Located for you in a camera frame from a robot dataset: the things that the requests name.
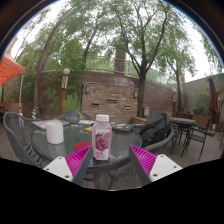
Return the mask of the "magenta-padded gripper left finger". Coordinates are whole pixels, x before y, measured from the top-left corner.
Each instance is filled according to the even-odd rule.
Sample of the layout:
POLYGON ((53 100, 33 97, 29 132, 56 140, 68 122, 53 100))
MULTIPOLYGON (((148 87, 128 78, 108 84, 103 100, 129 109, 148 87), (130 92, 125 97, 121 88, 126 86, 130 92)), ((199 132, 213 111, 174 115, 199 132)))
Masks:
POLYGON ((93 149, 89 145, 67 157, 58 156, 44 170, 76 185, 81 185, 92 157, 93 149))

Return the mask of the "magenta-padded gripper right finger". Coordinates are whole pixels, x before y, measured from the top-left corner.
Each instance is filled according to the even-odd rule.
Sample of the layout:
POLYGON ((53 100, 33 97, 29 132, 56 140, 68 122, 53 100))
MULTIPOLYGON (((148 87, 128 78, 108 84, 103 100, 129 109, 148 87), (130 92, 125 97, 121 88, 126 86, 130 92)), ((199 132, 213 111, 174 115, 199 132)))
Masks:
POLYGON ((129 156, 143 186, 181 170, 165 154, 154 155, 137 146, 129 146, 129 156))

